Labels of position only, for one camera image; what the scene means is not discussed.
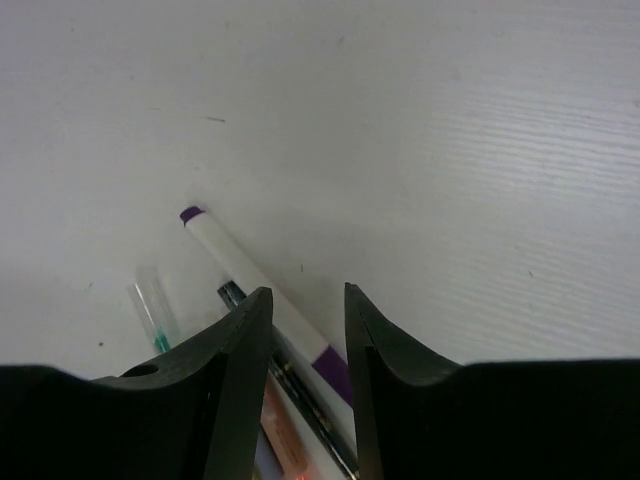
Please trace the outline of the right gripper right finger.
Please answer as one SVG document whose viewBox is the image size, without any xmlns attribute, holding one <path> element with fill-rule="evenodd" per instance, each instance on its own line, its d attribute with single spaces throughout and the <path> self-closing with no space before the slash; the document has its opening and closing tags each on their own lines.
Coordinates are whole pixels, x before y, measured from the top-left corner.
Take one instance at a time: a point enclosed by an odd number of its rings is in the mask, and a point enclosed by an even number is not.
<svg viewBox="0 0 640 480">
<path fill-rule="evenodd" d="M 344 286 L 349 378 L 363 479 L 423 479 L 427 436 L 421 403 L 461 365 L 386 318 L 356 284 Z"/>
</svg>

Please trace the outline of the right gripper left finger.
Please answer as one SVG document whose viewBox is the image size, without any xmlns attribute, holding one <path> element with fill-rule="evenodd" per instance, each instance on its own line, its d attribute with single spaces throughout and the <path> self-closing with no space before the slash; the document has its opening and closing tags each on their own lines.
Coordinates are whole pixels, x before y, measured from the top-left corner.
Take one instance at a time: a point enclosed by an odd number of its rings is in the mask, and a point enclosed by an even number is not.
<svg viewBox="0 0 640 480">
<path fill-rule="evenodd" d="M 272 318 L 272 292 L 260 287 L 169 352 L 96 380 L 98 476 L 250 478 Z"/>
</svg>

